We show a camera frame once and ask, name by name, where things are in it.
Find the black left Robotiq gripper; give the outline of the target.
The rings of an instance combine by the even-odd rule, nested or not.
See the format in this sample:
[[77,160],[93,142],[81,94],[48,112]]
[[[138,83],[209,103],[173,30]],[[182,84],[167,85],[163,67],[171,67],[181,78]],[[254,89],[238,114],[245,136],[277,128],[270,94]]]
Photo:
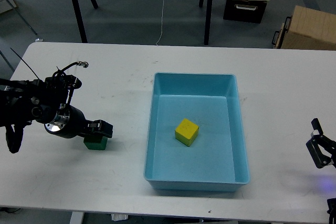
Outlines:
[[84,114],[72,105],[58,112],[44,127],[49,134],[63,138],[73,138],[83,131],[85,135],[107,138],[112,138],[113,135],[113,125],[104,120],[86,120]]

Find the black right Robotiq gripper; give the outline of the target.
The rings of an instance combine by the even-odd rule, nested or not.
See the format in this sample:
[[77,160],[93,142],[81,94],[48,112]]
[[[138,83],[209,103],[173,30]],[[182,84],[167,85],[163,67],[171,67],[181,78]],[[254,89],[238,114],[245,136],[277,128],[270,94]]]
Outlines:
[[336,167],[335,141],[326,137],[318,118],[311,121],[313,132],[311,139],[306,143],[306,147],[317,168],[324,168],[332,165]]

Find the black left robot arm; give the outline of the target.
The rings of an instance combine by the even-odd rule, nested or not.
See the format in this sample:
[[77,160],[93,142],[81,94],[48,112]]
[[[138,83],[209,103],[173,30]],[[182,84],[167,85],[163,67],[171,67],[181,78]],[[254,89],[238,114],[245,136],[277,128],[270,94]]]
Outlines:
[[112,138],[113,126],[104,120],[87,120],[84,114],[70,104],[73,92],[82,85],[81,81],[65,71],[72,66],[88,67],[86,61],[75,61],[58,69],[44,81],[1,79],[1,126],[6,129],[8,149],[19,151],[24,127],[32,121],[44,125],[47,133],[62,138],[83,137],[90,150],[104,150],[107,140]]

